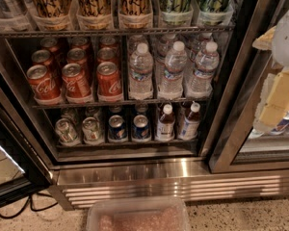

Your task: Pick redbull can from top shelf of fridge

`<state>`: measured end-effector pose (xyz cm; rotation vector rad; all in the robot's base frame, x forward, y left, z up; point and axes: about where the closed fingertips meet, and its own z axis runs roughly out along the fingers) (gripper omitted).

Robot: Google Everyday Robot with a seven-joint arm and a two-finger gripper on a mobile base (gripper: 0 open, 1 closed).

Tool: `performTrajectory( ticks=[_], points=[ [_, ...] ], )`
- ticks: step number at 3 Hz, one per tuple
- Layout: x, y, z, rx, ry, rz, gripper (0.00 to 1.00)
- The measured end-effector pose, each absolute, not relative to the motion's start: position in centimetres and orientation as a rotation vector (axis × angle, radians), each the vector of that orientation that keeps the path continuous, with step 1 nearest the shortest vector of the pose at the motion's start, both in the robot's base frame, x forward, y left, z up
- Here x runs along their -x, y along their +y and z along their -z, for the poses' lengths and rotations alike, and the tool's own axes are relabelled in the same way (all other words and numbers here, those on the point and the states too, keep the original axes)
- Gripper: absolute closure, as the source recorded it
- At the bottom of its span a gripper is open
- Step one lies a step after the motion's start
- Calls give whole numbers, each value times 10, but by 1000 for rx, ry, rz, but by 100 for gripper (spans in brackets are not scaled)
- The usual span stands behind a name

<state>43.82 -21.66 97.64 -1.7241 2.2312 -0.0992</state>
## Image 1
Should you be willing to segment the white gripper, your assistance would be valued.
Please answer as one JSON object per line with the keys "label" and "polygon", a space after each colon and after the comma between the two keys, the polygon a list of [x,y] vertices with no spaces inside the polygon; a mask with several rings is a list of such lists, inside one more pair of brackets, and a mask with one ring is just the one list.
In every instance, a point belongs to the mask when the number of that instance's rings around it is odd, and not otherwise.
{"label": "white gripper", "polygon": [[261,133],[272,131],[289,111],[289,10],[276,25],[272,55],[284,67],[278,74],[269,73],[260,93],[253,128]]}

